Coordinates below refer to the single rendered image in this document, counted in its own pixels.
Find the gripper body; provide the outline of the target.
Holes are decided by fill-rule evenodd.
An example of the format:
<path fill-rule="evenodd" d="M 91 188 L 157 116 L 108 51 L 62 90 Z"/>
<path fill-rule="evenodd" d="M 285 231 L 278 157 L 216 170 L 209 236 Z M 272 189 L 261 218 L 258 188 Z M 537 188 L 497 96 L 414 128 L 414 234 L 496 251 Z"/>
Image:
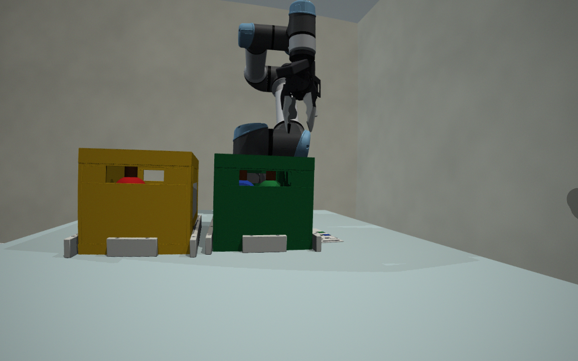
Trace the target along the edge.
<path fill-rule="evenodd" d="M 290 61 L 295 62 L 297 60 L 308 59 L 308 63 L 310 65 L 309 68 L 304 69 L 303 71 L 299 72 L 296 75 L 293 75 L 291 78 L 286 78 L 286 90 L 291 92 L 293 97 L 296 100 L 303 100 L 303 97 L 307 93 L 307 88 L 310 85 L 310 80 L 315 81 L 315 87 L 318 89 L 319 84 L 319 92 L 318 97 L 321 97 L 321 80 L 315 76 L 315 53 L 314 51 L 299 49 L 292 51 L 290 54 Z M 314 74 L 314 75 L 313 75 Z"/>

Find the yellow crate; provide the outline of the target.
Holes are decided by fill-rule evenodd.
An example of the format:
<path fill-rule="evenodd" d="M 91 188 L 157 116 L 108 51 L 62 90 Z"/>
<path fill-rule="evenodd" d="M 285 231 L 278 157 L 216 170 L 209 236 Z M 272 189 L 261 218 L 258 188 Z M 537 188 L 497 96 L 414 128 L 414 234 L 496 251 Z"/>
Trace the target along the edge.
<path fill-rule="evenodd" d="M 158 238 L 158 255 L 190 254 L 197 162 L 189 151 L 79 148 L 78 254 L 106 255 L 107 238 Z M 116 183 L 126 166 L 142 180 L 144 170 L 163 170 L 164 181 Z"/>

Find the dark green crate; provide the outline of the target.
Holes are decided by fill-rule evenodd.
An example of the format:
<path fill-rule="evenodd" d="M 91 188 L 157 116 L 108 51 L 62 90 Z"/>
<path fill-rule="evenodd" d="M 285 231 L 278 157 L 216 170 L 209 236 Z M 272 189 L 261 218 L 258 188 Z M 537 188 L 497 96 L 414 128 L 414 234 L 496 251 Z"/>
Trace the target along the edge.
<path fill-rule="evenodd" d="M 282 187 L 239 186 L 239 171 L 276 171 Z M 243 235 L 286 235 L 287 250 L 311 250 L 314 157 L 215 153 L 213 252 L 242 251 Z"/>

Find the white paper pick list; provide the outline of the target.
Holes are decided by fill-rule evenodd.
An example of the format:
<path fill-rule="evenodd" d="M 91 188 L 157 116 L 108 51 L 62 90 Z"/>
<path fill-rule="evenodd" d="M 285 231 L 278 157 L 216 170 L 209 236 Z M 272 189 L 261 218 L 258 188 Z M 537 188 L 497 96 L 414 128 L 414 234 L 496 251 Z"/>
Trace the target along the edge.
<path fill-rule="evenodd" d="M 332 242 L 343 242 L 335 236 L 328 235 L 327 233 L 321 231 L 320 229 L 313 229 L 316 233 L 322 236 L 322 243 L 332 243 Z"/>

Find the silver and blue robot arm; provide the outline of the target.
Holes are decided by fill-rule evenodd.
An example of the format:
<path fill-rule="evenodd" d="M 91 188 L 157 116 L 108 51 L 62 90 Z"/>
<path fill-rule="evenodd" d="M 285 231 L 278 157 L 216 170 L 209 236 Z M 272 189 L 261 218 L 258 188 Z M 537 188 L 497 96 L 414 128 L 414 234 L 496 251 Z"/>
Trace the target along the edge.
<path fill-rule="evenodd" d="M 292 51 L 305 49 L 315 53 L 315 6 L 306 0 L 293 2 L 287 27 L 262 24 L 240 24 L 238 45 L 245 48 L 244 77 L 248 84 L 263 92 L 272 92 L 276 100 L 276 125 L 249 123 L 234 130 L 233 154 L 308 157 L 311 133 L 304 130 L 299 116 L 291 119 L 287 133 L 281 109 L 280 94 L 285 79 L 310 67 L 308 59 L 281 67 L 265 66 L 267 50 Z M 268 77 L 267 77 L 268 76 Z"/>

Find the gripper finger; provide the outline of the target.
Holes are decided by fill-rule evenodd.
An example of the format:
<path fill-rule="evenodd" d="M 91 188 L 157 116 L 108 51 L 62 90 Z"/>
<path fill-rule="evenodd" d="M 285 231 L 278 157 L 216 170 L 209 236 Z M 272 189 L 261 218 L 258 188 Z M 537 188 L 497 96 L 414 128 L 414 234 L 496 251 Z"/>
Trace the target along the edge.
<path fill-rule="evenodd" d="M 303 101 L 307 105 L 307 125 L 310 132 L 312 132 L 314 127 L 315 117 L 318 116 L 318 112 L 315 106 L 317 96 L 318 90 L 315 87 L 315 81 L 312 79 L 310 80 L 310 85 L 307 88 L 307 94 L 303 97 Z"/>
<path fill-rule="evenodd" d="M 296 111 L 296 98 L 292 97 L 292 94 L 286 90 L 285 84 L 283 84 L 283 89 L 280 96 L 281 109 L 283 112 L 284 123 L 286 126 L 287 133 L 291 131 L 291 119 L 296 119 L 298 112 Z"/>

